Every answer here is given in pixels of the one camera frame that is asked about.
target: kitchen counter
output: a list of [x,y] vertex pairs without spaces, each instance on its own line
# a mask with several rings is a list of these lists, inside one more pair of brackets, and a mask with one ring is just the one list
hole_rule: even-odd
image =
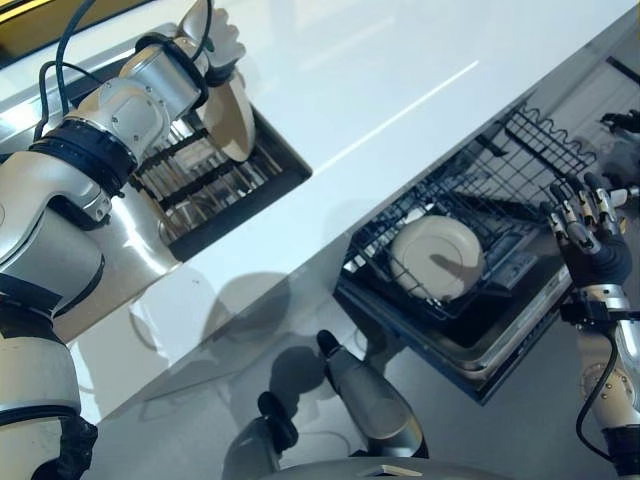
[[[161,0],[74,37],[81,62],[177,22]],[[97,423],[617,21],[635,0],[229,0],[249,97],[313,170],[300,187],[76,338]],[[6,68],[8,98],[55,47]]]

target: black wire rack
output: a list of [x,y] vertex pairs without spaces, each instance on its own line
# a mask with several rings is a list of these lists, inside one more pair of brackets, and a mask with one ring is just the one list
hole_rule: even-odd
[[[359,229],[352,237],[343,272],[423,318],[436,323],[456,318],[487,291],[509,255],[546,228],[538,206],[552,200],[548,187],[555,182],[569,193],[565,176],[582,173],[595,160],[552,119],[542,118],[539,110],[522,103]],[[469,292],[455,300],[431,297],[391,253],[400,230],[426,215],[459,220],[482,246],[484,272]],[[393,272],[392,264],[397,267]],[[404,283],[408,278],[415,285],[409,292],[397,284],[401,276]]]

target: dish rack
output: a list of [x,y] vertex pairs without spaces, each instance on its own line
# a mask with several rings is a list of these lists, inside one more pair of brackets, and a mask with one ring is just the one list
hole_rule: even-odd
[[256,142],[236,162],[216,147],[192,112],[173,122],[164,145],[147,152],[130,183],[158,217],[158,235],[186,260],[310,176],[262,117],[254,113]]
[[[508,289],[496,285],[496,277],[504,277],[504,269],[513,268],[505,262],[546,228],[538,206],[543,200],[553,200],[548,187],[556,182],[569,193],[565,176],[580,174],[595,160],[593,153],[569,141],[568,133],[557,129],[553,120],[521,103],[355,232],[343,275],[413,317],[435,326],[446,324],[480,294],[509,295]],[[457,219],[480,241],[484,271],[460,298],[440,301],[431,297],[391,253],[400,230],[426,215]],[[523,263],[520,269],[535,263],[527,258],[518,261]],[[395,274],[392,263],[398,267]],[[412,290],[421,289],[422,295],[412,295],[398,285],[400,276],[409,276],[415,282]]]

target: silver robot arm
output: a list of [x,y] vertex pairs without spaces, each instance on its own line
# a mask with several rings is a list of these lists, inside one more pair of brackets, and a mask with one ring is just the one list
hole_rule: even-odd
[[[206,2],[196,7],[206,14]],[[207,32],[193,59],[203,30],[181,30],[175,39],[146,35],[117,78],[0,166],[3,478],[76,479],[90,465],[97,431],[79,417],[75,369],[52,319],[100,280],[104,258],[83,230],[104,225],[110,199],[121,195],[145,151],[207,101],[207,74],[224,83],[233,73],[244,49],[223,10],[214,12],[216,26],[220,32]]]
[[[593,286],[583,293],[591,301],[605,304],[610,314],[624,315],[631,310],[619,286]],[[624,318],[617,323],[609,341],[578,324],[581,389],[585,400],[595,395],[591,412],[602,429],[609,459],[620,478],[640,480],[640,322]],[[613,370],[601,381],[614,345],[619,353]]]
[[[576,433],[592,452],[612,462],[620,478],[640,479],[640,322],[622,285],[631,274],[632,252],[622,236],[617,206],[638,188],[607,192],[592,173],[585,184],[567,176],[573,197],[558,185],[554,208],[543,203],[576,286],[573,301],[561,307],[563,320],[578,329],[584,405]],[[602,428],[608,453],[593,445],[582,425],[591,411]]]

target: stainless steel sink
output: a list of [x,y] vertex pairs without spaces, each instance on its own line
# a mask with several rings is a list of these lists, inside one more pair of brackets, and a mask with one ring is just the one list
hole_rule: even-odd
[[[172,29],[166,25],[159,30],[169,35]],[[111,78],[133,53],[133,44],[125,42],[82,66],[103,80]],[[74,81],[68,86],[72,102],[77,105],[93,88],[86,79]],[[61,115],[54,88],[49,102],[55,123]],[[36,88],[0,105],[0,153],[29,146],[39,111]],[[258,112],[254,117],[256,146],[243,163],[214,146],[195,113],[173,124],[165,145],[147,152],[123,189],[124,197],[113,199],[108,226],[88,232],[105,256],[105,270],[87,299],[56,318],[63,340],[77,336],[310,176]]]

